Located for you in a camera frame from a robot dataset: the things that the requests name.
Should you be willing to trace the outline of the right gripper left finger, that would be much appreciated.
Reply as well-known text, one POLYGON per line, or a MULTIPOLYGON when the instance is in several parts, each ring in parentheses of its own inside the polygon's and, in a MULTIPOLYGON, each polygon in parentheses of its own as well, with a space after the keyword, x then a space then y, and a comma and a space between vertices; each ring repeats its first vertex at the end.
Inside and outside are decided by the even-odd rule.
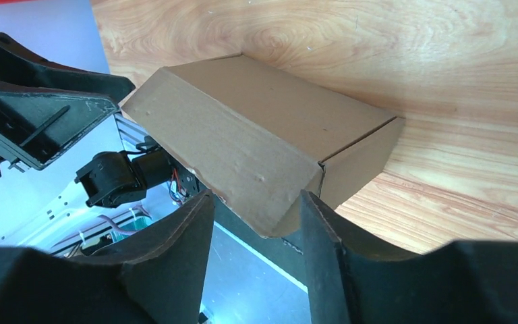
POLYGON ((0 248, 0 323, 196 323, 214 225, 205 190, 90 256, 0 248))

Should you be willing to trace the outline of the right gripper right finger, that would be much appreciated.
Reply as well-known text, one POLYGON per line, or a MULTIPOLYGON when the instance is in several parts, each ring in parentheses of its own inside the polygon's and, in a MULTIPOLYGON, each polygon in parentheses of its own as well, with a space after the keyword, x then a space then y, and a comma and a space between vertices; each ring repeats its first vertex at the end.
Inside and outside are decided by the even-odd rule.
POLYGON ((518 242, 455 240, 416 254, 302 191, 313 323, 518 323, 518 242))

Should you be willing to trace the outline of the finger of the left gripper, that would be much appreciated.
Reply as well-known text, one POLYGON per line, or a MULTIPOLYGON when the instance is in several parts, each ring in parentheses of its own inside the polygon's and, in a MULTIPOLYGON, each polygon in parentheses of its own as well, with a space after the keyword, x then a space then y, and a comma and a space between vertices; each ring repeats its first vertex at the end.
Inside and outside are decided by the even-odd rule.
POLYGON ((108 99, 119 103, 134 89, 126 77, 49 61, 0 32, 0 91, 108 99))
POLYGON ((0 90, 0 159, 42 170, 116 110, 104 94, 0 90))

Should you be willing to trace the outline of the brown cardboard box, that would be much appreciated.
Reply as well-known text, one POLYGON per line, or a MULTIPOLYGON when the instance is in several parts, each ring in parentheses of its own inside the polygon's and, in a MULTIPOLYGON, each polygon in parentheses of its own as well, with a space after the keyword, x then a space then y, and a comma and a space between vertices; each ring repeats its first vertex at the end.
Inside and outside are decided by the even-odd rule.
POLYGON ((380 174, 403 118, 244 55, 158 69, 123 111, 259 236, 337 208, 380 174))

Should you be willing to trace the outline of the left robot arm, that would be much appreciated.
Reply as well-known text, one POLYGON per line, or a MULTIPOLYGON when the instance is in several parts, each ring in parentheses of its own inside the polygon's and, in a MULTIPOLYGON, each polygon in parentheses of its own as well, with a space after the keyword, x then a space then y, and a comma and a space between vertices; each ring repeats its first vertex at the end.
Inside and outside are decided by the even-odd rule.
MULTIPOLYGON (((0 32, 0 166, 47 168, 116 114, 133 89, 128 78, 49 61, 0 32)), ((79 224, 108 221, 105 209, 138 202, 166 182, 178 183, 182 171, 151 137, 134 151, 97 153, 57 198, 1 236, 0 247, 54 251, 79 224)))

